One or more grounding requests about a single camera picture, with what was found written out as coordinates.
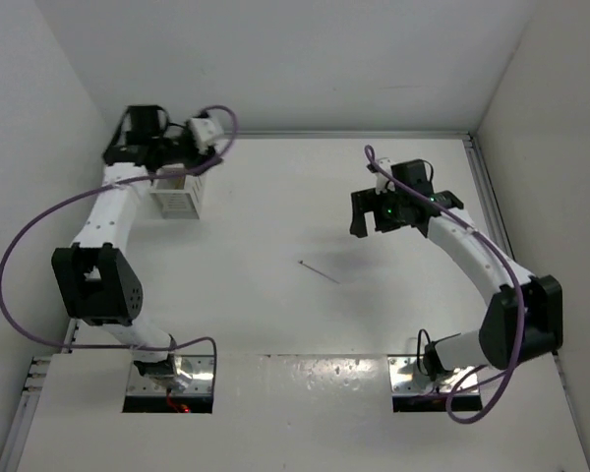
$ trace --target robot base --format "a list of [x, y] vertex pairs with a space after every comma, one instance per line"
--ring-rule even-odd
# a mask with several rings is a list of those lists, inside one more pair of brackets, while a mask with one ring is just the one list
[[127, 381], [123, 413], [211, 413], [212, 379], [214, 358], [212, 356], [180, 356], [184, 370], [191, 373], [192, 380], [181, 391], [166, 389], [146, 377], [132, 365]]
[[[445, 411], [444, 395], [473, 368], [456, 369], [450, 376], [435, 382], [420, 373], [415, 356], [389, 356], [389, 380], [394, 412], [436, 412]], [[463, 388], [471, 388], [478, 382], [470, 376]], [[453, 411], [479, 411], [483, 407], [479, 388], [455, 395]]]

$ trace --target wall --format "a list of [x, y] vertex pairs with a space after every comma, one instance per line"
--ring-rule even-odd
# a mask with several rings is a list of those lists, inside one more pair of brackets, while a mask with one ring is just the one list
[[536, 0], [37, 0], [103, 112], [208, 102], [247, 129], [467, 131]]
[[561, 356], [590, 451], [590, 0], [541, 3], [479, 139], [515, 255], [563, 285]]
[[[0, 256], [37, 212], [94, 185], [108, 130], [29, 0], [0, 0]], [[36, 333], [60, 339], [66, 318], [50, 256], [69, 242], [87, 211], [76, 206], [24, 241], [7, 267], [8, 305]], [[30, 356], [48, 352], [0, 316], [0, 452]]]

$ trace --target purple cable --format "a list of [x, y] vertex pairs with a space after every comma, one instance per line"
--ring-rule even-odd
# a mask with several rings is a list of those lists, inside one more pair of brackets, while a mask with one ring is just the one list
[[[404, 185], [402, 182], [398, 181], [391, 174], [389, 174], [384, 169], [382, 169], [379, 166], [379, 164], [376, 162], [376, 153], [374, 152], [374, 148], [371, 147], [370, 145], [365, 146], [365, 156], [370, 161], [372, 166], [376, 169], [376, 171], [380, 172], [390, 182], [393, 182], [393, 184], [395, 185], [395, 187], [397, 189], [401, 189], [402, 191], [406, 192], [407, 194], [409, 194], [410, 196], [419, 200], [420, 202], [423, 202], [427, 205], [430, 205], [431, 207], [436, 208], [439, 212], [448, 216], [450, 219], [452, 219], [455, 223], [457, 223], [463, 229], [470, 228], [470, 224], [465, 222], [462, 218], [460, 218], [459, 216], [454, 214], [452, 211], [450, 211], [447, 208], [444, 208], [443, 206], [441, 206], [439, 204], [436, 204], [435, 202], [432, 202], [429, 198], [424, 197], [419, 192], [416, 192], [415, 190], [411, 189], [410, 187]], [[500, 375], [494, 376], [491, 379], [488, 379], [487, 381], [483, 381], [481, 383], [481, 384], [486, 384], [488, 382], [494, 381], [498, 377], [502, 377], [501, 384], [499, 385], [496, 392], [494, 393], [494, 396], [485, 405], [485, 407], [483, 407], [483, 409], [481, 411], [479, 411], [476, 415], [474, 415], [470, 418], [460, 418], [460, 417], [456, 416], [454, 414], [454, 412], [452, 411], [452, 399], [459, 392], [461, 384], [463, 384], [463, 382], [468, 377], [470, 377], [472, 374], [476, 374], [477, 372], [482, 370], [485, 366], [478, 366], [475, 369], [472, 369], [468, 374], [466, 374], [452, 388], [450, 393], [445, 396], [446, 397], [446, 400], [445, 400], [446, 413], [453, 421], [463, 424], [463, 425], [470, 425], [470, 424], [476, 423], [477, 421], [485, 418], [487, 416], [487, 414], [490, 413], [490, 411], [492, 411], [492, 409], [496, 406], [496, 404], [499, 402], [502, 395], [504, 394], [504, 391], [506, 390], [507, 386], [509, 385], [509, 382], [511, 381], [511, 377], [513, 376], [513, 371], [518, 366], [518, 358], [520, 357], [520, 349], [522, 347], [522, 337], [524, 335], [524, 315], [525, 315], [524, 297], [522, 295], [522, 287], [520, 286], [520, 283], [518, 282], [518, 279], [516, 278], [515, 273], [513, 272], [513, 269], [511, 268], [511, 265], [509, 265], [509, 262], [507, 261], [507, 259], [501, 254], [501, 251], [499, 250], [499, 248], [492, 241], [490, 241], [488, 238], [486, 238], [483, 234], [481, 234], [478, 231], [473, 231], [472, 235], [481, 244], [483, 244], [487, 249], [489, 249], [492, 253], [494, 253], [496, 258], [501, 262], [502, 266], [504, 267], [504, 270], [507, 272], [507, 274], [511, 278], [511, 281], [513, 282], [513, 290], [515, 292], [515, 297], [516, 297], [516, 300], [518, 301], [518, 314], [517, 314], [516, 332], [515, 332], [515, 337], [513, 340], [513, 349], [511, 352], [511, 358], [509, 359], [509, 364], [507, 365], [507, 368]]]
[[226, 112], [229, 115], [229, 117], [231, 118], [231, 121], [232, 121], [232, 132], [231, 132], [231, 137], [230, 137], [228, 143], [225, 145], [225, 147], [220, 152], [218, 152], [215, 156], [213, 156], [210, 160], [208, 160], [207, 162], [205, 162], [202, 165], [199, 165], [197, 167], [194, 167], [192, 169], [188, 169], [188, 170], [184, 170], [184, 171], [180, 171], [180, 172], [175, 172], [175, 173], [170, 173], [170, 174], [162, 174], [162, 175], [146, 175], [146, 176], [143, 175], [143, 176], [139, 176], [139, 177], [132, 177], [129, 179], [120, 180], [118, 182], [115, 182], [113, 185], [104, 185], [104, 186], [98, 187], [96, 189], [88, 190], [88, 191], [83, 192], [81, 194], [75, 195], [75, 196], [69, 198], [68, 200], [65, 200], [55, 206], [52, 206], [51, 208], [47, 209], [46, 211], [43, 211], [38, 216], [33, 218], [31, 221], [29, 221], [24, 226], [24, 228], [22, 228], [20, 230], [20, 232], [16, 235], [16, 237], [13, 239], [13, 241], [7, 247], [7, 250], [5, 251], [4, 255], [2, 256], [2, 260], [0, 261], [0, 311], [2, 312], [2, 315], [4, 316], [6, 321], [9, 323], [9, 325], [11, 325], [11, 327], [15, 331], [17, 331], [23, 337], [25, 337], [33, 342], [36, 342], [38, 344], [42, 344], [44, 346], [57, 347], [60, 349], [63, 349], [63, 348], [67, 348], [67, 349], [136, 349], [136, 350], [140, 350], [140, 351], [149, 351], [149, 352], [163, 352], [163, 351], [169, 352], [169, 351], [175, 351], [178, 349], [183, 349], [185, 347], [192, 346], [194, 344], [198, 344], [203, 341], [209, 341], [212, 344], [212, 348], [214, 349], [214, 370], [216, 370], [216, 343], [214, 342], [214, 339], [212, 339], [209, 336], [204, 336], [204, 337], [200, 337], [198, 339], [193, 339], [192, 341], [182, 342], [181, 344], [177, 344], [176, 346], [172, 346], [172, 347], [170, 347], [170, 346], [169, 347], [146, 347], [146, 346], [132, 346], [132, 345], [128, 345], [128, 344], [65, 344], [65, 343], [59, 342], [59, 341], [51, 341], [48, 339], [43, 339], [42, 337], [39, 337], [35, 334], [32, 334], [31, 332], [28, 332], [25, 328], [20, 326], [18, 324], [18, 322], [16, 322], [16, 320], [13, 318], [11, 313], [9, 313], [9, 310], [7, 309], [7, 306], [5, 304], [3, 286], [2, 286], [2, 282], [3, 282], [3, 278], [4, 278], [4, 269], [7, 264], [7, 261], [9, 260], [9, 258], [11, 257], [11, 254], [13, 253], [13, 250], [18, 245], [20, 240], [24, 237], [24, 235], [27, 234], [31, 228], [33, 228], [36, 224], [38, 224], [46, 216], [54, 213], [55, 211], [57, 211], [63, 207], [68, 206], [69, 204], [73, 204], [74, 202], [78, 202], [79, 200], [86, 199], [87, 197], [92, 197], [94, 195], [102, 194], [103, 192], [107, 192], [108, 190], [114, 189], [114, 188], [116, 188], [117, 185], [132, 184], [134, 182], [141, 182], [141, 181], [145, 181], [145, 180], [174, 179], [174, 178], [187, 176], [187, 175], [199, 175], [199, 174], [203, 174], [204, 172], [206, 172], [207, 170], [212, 168], [214, 165], [222, 162], [222, 157], [227, 152], [229, 152], [229, 150], [233, 146], [233, 144], [236, 140], [236, 137], [238, 135], [238, 119], [236, 117], [236, 114], [230, 108], [223, 106], [223, 105], [207, 106], [206, 108], [201, 110], [201, 113], [211, 111], [211, 110], [221, 110], [221, 111]]

